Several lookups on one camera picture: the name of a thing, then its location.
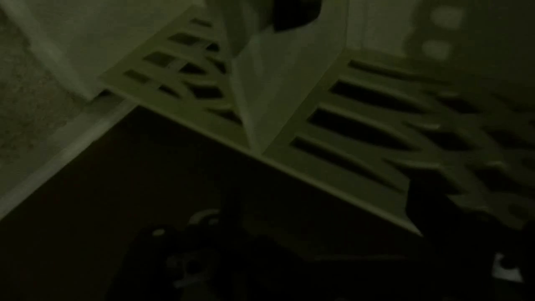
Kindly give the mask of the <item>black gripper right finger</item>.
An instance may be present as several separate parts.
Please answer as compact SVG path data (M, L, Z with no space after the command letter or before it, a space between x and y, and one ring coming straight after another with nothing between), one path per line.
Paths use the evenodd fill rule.
M535 301L535 232L454 204L428 175L408 184L406 217L434 249L443 301Z

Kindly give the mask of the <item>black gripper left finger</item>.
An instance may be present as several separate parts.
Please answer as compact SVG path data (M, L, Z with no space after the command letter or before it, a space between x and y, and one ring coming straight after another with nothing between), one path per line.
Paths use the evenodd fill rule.
M184 227L157 224L128 244L105 301L244 301L232 264L242 214L194 212Z

